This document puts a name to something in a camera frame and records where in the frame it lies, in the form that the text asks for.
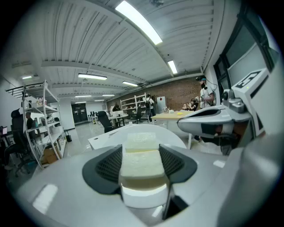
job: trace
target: white shelving unit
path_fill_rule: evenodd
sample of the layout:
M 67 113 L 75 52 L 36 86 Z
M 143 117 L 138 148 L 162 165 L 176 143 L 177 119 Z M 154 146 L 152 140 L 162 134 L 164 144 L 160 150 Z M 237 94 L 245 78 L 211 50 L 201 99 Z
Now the white shelving unit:
M 123 111 L 126 111 L 126 110 L 136 110 L 137 111 L 137 108 L 138 108 L 138 105 L 143 105 L 144 106 L 141 106 L 141 108 L 146 108 L 145 107 L 145 102 L 146 102 L 146 93 L 144 93 L 143 95 L 139 95 L 139 96 L 134 96 L 133 98 L 128 98 L 128 99 L 125 99 L 125 100 L 120 100 L 120 104 L 121 104 L 121 108 Z
M 25 85 L 24 86 L 24 94 L 23 94 L 23 98 L 22 98 L 22 105 L 23 105 L 23 118 L 24 118 L 24 127 L 25 127 L 25 132 L 27 135 L 27 139 L 28 139 L 28 143 L 29 146 L 31 148 L 31 152 L 33 154 L 33 156 L 35 157 L 38 165 L 44 169 L 45 167 L 49 166 L 49 164 L 41 164 L 41 158 L 43 156 L 44 153 L 44 149 L 47 145 L 51 145 L 53 148 L 53 151 L 57 157 L 57 159 L 63 158 L 64 155 L 64 149 L 65 149 L 65 145 L 66 145 L 66 140 L 64 139 L 64 144 L 63 145 L 58 145 L 57 139 L 60 138 L 60 136 L 63 138 L 62 134 L 64 133 L 63 127 L 62 126 L 58 126 L 59 132 L 56 133 L 51 133 L 50 132 L 50 128 L 54 127 L 54 125 L 61 123 L 60 121 L 55 121 L 55 122 L 51 122 L 51 123 L 47 123 L 44 126 L 40 126 L 37 128 L 32 128 L 27 130 L 27 125 L 26 125 L 26 121 L 25 121 L 25 114 L 26 112 L 31 112 L 31 113 L 37 113 L 37 114 L 43 114 L 44 116 L 44 120 L 45 122 L 47 121 L 47 114 L 51 114 L 51 113 L 56 113 L 59 112 L 59 110 L 54 109 L 48 105 L 45 104 L 45 101 L 43 101 L 43 105 L 42 106 L 37 106 L 37 107 L 32 107 L 32 108 L 25 108 L 25 102 L 29 103 L 28 100 L 25 98 L 25 94 L 29 94 L 30 96 L 34 97 L 35 99 L 37 99 L 38 97 L 43 97 L 43 100 L 47 101 L 47 104 L 49 103 L 54 103 L 54 102 L 59 102 L 58 99 L 50 92 L 50 90 L 47 88 L 47 82 L 44 81 L 43 83 L 38 83 L 38 84 L 32 84 L 32 85 Z M 44 137 L 44 138 L 36 138 L 35 140 L 31 141 L 30 137 L 29 137 L 29 132 L 37 130 L 37 129 L 46 129 L 46 132 L 48 134 L 48 136 Z M 56 148 L 61 147 L 61 149 L 59 150 L 60 156 L 58 155 L 58 153 L 56 152 Z

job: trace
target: brick wall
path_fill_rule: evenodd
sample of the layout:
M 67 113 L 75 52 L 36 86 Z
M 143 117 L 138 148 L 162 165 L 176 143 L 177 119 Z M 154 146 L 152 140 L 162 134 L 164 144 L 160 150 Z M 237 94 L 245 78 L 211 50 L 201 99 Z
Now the brick wall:
M 187 78 L 182 80 L 176 80 L 161 85 L 148 87 L 137 92 L 133 92 L 114 100 L 107 102 L 107 109 L 117 102 L 120 106 L 120 100 L 125 100 L 134 97 L 134 95 L 139 96 L 144 93 L 154 95 L 155 97 L 165 96 L 166 104 L 171 110 L 181 110 L 183 104 L 189 103 L 192 98 L 200 96 L 200 84 L 195 80 L 195 78 Z

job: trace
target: monitor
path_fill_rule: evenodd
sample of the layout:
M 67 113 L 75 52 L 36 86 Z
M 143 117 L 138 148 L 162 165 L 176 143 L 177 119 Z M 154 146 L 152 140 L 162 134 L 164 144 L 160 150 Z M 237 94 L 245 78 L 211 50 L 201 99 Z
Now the monitor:
M 2 129 L 2 135 L 6 135 L 7 134 L 7 131 L 8 129 L 7 129 L 7 127 L 4 127 L 3 129 Z

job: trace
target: refrigerator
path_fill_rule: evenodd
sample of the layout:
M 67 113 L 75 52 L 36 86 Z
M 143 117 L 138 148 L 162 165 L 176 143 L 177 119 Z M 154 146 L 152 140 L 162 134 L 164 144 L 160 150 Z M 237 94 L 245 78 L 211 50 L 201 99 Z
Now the refrigerator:
M 164 96 L 157 97 L 157 114 L 163 113 L 163 108 L 167 106 L 166 98 Z

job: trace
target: foam block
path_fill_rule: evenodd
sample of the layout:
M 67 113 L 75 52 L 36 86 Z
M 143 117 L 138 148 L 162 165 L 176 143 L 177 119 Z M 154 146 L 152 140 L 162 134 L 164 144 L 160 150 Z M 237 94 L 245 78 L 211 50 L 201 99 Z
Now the foam block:
M 144 151 L 124 153 L 120 175 L 125 179 L 150 179 L 162 177 L 165 174 L 160 152 Z
M 156 140 L 156 133 L 129 133 L 127 135 L 125 146 L 127 153 L 158 149 L 159 144 Z

